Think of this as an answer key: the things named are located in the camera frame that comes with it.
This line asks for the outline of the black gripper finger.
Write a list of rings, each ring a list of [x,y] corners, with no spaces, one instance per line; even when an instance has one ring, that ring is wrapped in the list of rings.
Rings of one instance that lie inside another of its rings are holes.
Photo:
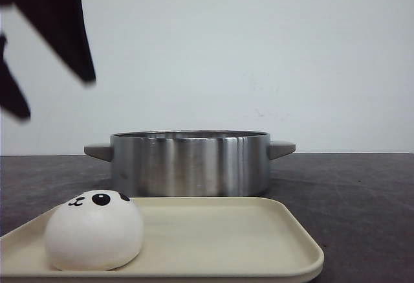
[[[4,59],[7,40],[1,34],[1,109],[19,120],[30,118],[30,108]]]
[[[82,82],[95,83],[82,0],[1,0],[1,5],[16,6]]]

